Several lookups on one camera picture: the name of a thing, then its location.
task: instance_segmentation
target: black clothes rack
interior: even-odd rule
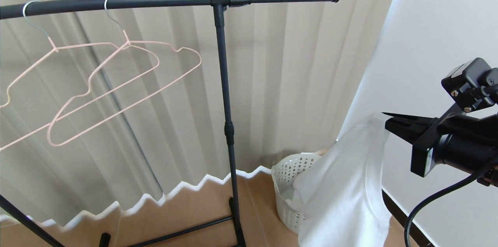
[[[77,11],[93,11],[104,10],[105,0],[56,0],[46,2],[36,2],[29,4],[26,8],[26,16],[57,14]],[[282,3],[282,2],[338,2],[339,0],[108,0],[107,9],[127,9],[127,8],[147,8],[147,7],[172,7],[172,6],[212,6],[214,12],[214,22],[216,26],[217,49],[219,55],[219,69],[221,72],[221,85],[223,93],[223,107],[224,107],[224,134],[226,135],[226,144],[228,145],[228,157],[230,161],[230,176],[231,188],[233,190],[233,197],[229,199],[229,206],[231,215],[228,217],[221,217],[220,219],[200,224],[183,231],[171,233],[166,236],[161,236],[145,242],[130,245],[129,247],[143,247],[156,242],[181,236],[192,231],[213,226],[221,222],[233,220],[235,227],[235,235],[237,236],[237,247],[245,247],[244,234],[242,233],[242,226],[240,225],[240,212],[238,207],[238,192],[237,192],[237,175],[235,172],[235,151],[233,149],[233,135],[234,128],[231,121],[230,112],[230,95],[228,88],[228,69],[226,66],[226,43],[224,36],[224,11],[227,7],[241,7],[249,4],[256,3]],[[10,6],[0,7],[0,19],[9,19],[23,17],[23,7],[25,4],[17,4]],[[52,247],[64,247],[55,238],[50,236],[35,222],[30,220],[23,212],[18,210],[7,199],[0,195],[0,207],[7,213],[16,218],[21,224],[25,225],[28,229],[34,232],[37,236],[45,240]],[[101,236],[99,247],[108,247],[110,235],[103,233]]]

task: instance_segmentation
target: floor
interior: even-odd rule
[[[297,247],[297,235],[279,220],[275,205],[272,178],[260,172],[253,178],[238,176],[240,213],[244,237],[248,247]],[[228,199],[230,182],[224,185],[207,181],[199,191],[181,190],[173,199],[158,206],[146,200],[134,214],[114,209],[106,217],[93,220],[82,218],[71,230],[57,225],[45,229],[66,247],[98,247],[101,233],[111,235],[110,247],[126,247],[158,236],[195,226],[203,222],[230,215]],[[205,246],[229,247],[237,243],[232,221],[223,222],[187,235],[155,243],[151,247]],[[2,221],[0,228],[2,247],[49,247],[44,241],[21,224]],[[391,228],[384,247],[400,247],[403,228],[391,220]]]

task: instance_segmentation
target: white garment in basket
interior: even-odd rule
[[[389,118],[363,119],[295,179],[292,206],[305,217],[301,247],[384,246],[391,218],[381,192]]]

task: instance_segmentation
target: perforated basket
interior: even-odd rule
[[[299,226],[304,217],[287,204],[281,195],[281,190],[292,185],[294,179],[319,158],[320,156],[313,153],[295,154],[284,158],[272,167],[277,212],[283,224],[294,233],[299,233]]]

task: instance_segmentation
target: pleated curtain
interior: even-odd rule
[[[30,0],[0,0],[1,5]],[[375,48],[391,0],[255,4],[226,11],[226,45],[238,169],[271,166],[285,155],[330,146],[341,129]],[[0,193],[38,221],[64,225],[82,210],[114,201],[132,207],[158,200],[179,182],[229,173],[213,10],[210,6],[110,10],[130,40],[198,50],[203,64],[180,82],[82,137],[49,146],[46,130],[0,152]],[[30,17],[57,46],[111,42],[119,25],[104,11]],[[0,21],[1,102],[5,89],[51,45],[23,18]],[[112,95],[57,122],[62,142],[165,86],[198,61],[188,51],[145,45],[160,66]],[[0,145],[49,123],[90,73],[115,50],[96,46],[53,54],[11,90],[0,110]],[[91,82],[92,93],[68,111],[154,65],[128,49]]]

